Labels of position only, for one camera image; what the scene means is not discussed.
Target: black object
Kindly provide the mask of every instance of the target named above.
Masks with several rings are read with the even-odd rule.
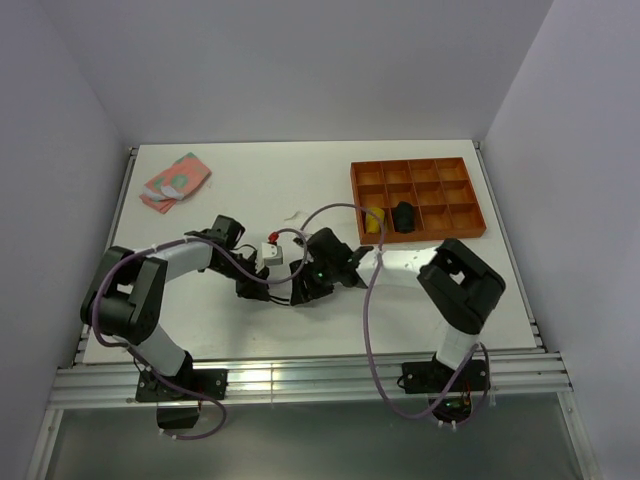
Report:
[[[413,220],[413,206],[407,202],[399,202],[391,212],[393,228],[398,233],[411,233],[416,227]]]
[[[245,228],[240,222],[231,217],[218,215],[211,228],[199,232],[188,232],[187,235],[205,238],[217,243],[221,247],[232,250],[242,238]]]
[[[454,370],[433,357],[430,362],[402,364],[402,382],[405,393],[440,393],[449,382]],[[464,367],[450,389],[451,392],[483,392],[487,384],[487,365],[484,360],[471,360]]]
[[[498,304],[506,285],[503,278],[460,240],[448,238],[418,281],[445,320],[456,330],[478,335]],[[462,273],[457,283],[451,276]]]
[[[211,228],[207,228],[199,232],[187,232],[186,235],[209,240],[210,242],[219,245],[244,270],[255,275],[258,278],[266,279],[269,276],[269,269],[267,267],[264,267],[262,270],[260,270],[260,272],[256,271],[257,251],[254,251],[249,258],[245,258],[239,253],[234,253],[231,251],[236,247],[244,232],[245,228],[242,226],[242,224],[240,224],[240,222],[234,220],[231,217],[218,215]],[[216,249],[213,249],[211,253],[209,269],[213,270],[214,272],[220,273],[227,278],[235,280],[236,295],[238,295],[238,297],[261,300],[263,302],[269,301],[269,287],[267,285],[247,278],[246,275],[241,273],[224,255],[222,255]]]
[[[429,400],[429,405],[433,405],[435,400]],[[457,398],[446,398],[434,408],[433,416],[445,423],[453,421],[460,423],[471,416],[473,407],[471,399],[466,395]]]
[[[333,293],[333,285],[341,283],[347,288],[366,288],[356,272],[360,260],[373,247],[360,247],[355,252],[340,242],[330,228],[322,228],[307,241],[307,250],[313,258],[292,280],[291,305],[300,305]],[[289,264],[295,272],[301,260]]]
[[[111,247],[102,256],[80,308],[83,323],[91,325],[93,301],[104,277],[116,263],[132,254],[133,251],[126,248]],[[102,331],[122,337],[132,345],[149,338],[160,318],[166,276],[167,262],[158,258],[140,258],[118,270],[100,302],[98,316]],[[131,293],[118,290],[119,286],[131,284]]]
[[[222,368],[216,369],[193,369],[193,360],[191,355],[187,353],[188,366],[183,365],[184,374],[180,372],[175,377],[164,377],[171,383],[183,387],[193,392],[200,392],[203,395],[223,400],[227,390],[228,370]],[[138,403],[157,403],[157,402],[173,402],[183,400],[197,400],[190,395],[177,392],[162,382],[151,373],[143,370],[138,380],[138,388],[136,390],[136,402]]]
[[[158,407],[156,423],[163,430],[193,428],[200,418],[198,407]]]

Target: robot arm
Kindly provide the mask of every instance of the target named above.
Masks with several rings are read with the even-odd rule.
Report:
[[[218,216],[211,229],[188,235],[215,243],[246,272],[266,280],[268,262],[258,259],[255,253],[244,258],[232,251],[243,233],[244,227],[238,222]],[[281,258],[280,247],[271,245],[270,249],[275,249],[272,258]],[[292,273],[300,269],[292,280],[292,306],[329,295],[335,283],[347,288],[367,288],[380,258],[383,268],[379,283],[421,286],[427,292],[448,323],[444,341],[431,362],[435,368],[429,370],[429,378],[422,384],[435,391],[442,389],[438,390],[439,386],[444,386],[463,362],[505,289],[500,275],[455,239],[445,240],[437,248],[385,251],[380,256],[372,247],[352,251],[329,228],[323,228],[307,240],[307,249],[311,258],[301,269],[302,260],[290,264]],[[104,254],[82,305],[84,323],[91,325],[92,309],[105,276],[132,254],[133,251],[121,247],[112,247]],[[218,248],[190,242],[137,258],[119,269],[98,309],[104,334],[124,340],[132,353],[144,358],[159,375],[191,391],[202,390],[194,375],[193,360],[159,325],[160,306],[166,282],[205,269],[235,280],[239,297],[270,299],[266,284],[247,278]],[[132,288],[127,292],[125,286]],[[170,389],[164,391],[170,397],[180,397]]]

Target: black bracket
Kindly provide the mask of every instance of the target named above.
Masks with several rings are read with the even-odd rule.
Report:
[[[224,400],[227,391],[227,375],[229,370],[222,368],[193,370],[193,381],[190,390],[202,393],[215,400]],[[196,400],[189,395],[176,394],[160,383],[148,372],[142,372],[138,379],[136,402],[158,403]]]
[[[402,382],[408,395],[440,393],[453,375],[453,370],[437,360],[402,364]],[[484,360],[471,360],[453,382],[451,392],[482,392],[487,386],[487,365]]]

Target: white wall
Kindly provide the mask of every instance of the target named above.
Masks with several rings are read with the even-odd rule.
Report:
[[[556,0],[486,139],[545,340],[602,470],[640,471],[640,4]]]
[[[130,143],[484,138],[551,0],[42,0]]]
[[[126,152],[37,2],[0,2],[0,72],[0,478],[13,480],[75,351]]]

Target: metal frame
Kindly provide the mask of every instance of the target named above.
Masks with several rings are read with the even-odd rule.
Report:
[[[573,450],[576,453],[580,473],[584,480],[602,480],[602,472],[598,466],[593,447],[589,441],[587,430],[582,422],[582,417],[576,408],[576,402],[573,393],[558,393],[558,401],[567,424],[569,438],[573,444]]]
[[[513,250],[509,243],[495,195],[491,188],[482,154],[476,143],[476,153],[493,202],[498,223],[507,246],[518,286],[525,304],[538,348],[491,352],[492,395],[557,393],[567,419],[571,440],[580,459],[584,478],[598,479],[597,464],[588,438],[573,405],[573,388],[559,353],[548,353],[540,337],[529,300],[522,284]],[[132,148],[107,246],[115,237],[122,204],[129,186],[138,149]],[[158,404],[137,404],[133,400],[138,371],[132,364],[86,365],[83,363],[89,329],[83,331],[75,365],[58,371],[40,430],[28,479],[44,478],[56,441],[64,410],[139,407]],[[431,353],[380,355],[376,358],[378,373],[391,398],[404,393],[395,385],[401,374],[400,365],[407,361],[427,360]],[[265,361],[197,361],[194,368],[229,369],[226,404],[273,404],[321,401],[356,401],[379,399],[371,381],[365,356],[317,357],[304,359],[274,359]],[[162,405],[189,405],[193,402],[168,402]]]

